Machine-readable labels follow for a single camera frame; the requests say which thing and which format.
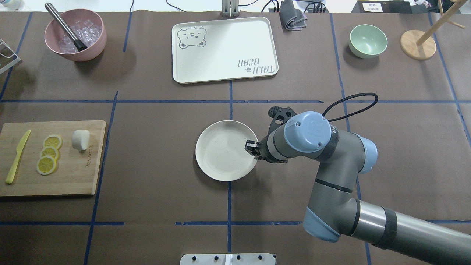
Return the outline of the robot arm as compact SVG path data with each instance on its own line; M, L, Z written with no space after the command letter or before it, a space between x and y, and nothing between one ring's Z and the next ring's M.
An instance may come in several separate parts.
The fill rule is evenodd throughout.
M351 236L434 265L471 263L468 234L352 197L358 175L377 161L375 143L337 129L318 112L275 106L269 116L267 136L245 143L250 155L272 164L297 157L320 163L302 223L307 233L330 243Z

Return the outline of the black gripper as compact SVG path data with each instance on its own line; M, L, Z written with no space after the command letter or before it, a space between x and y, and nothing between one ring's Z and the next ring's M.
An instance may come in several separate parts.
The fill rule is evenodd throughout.
M278 143L286 144L282 132L284 124L286 124L293 116L296 116L293 109L287 107L274 106L268 111L269 117L272 121L269 126L269 133L260 142L247 140L245 143L245 150L252 156L257 156L257 160L264 160L271 164L286 164L288 157L284 156L279 148Z

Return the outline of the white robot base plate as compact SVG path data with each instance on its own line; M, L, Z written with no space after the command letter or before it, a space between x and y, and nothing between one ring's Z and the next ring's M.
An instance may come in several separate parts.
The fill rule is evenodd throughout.
M271 253L209 253L185 254L180 265L276 265L277 258Z

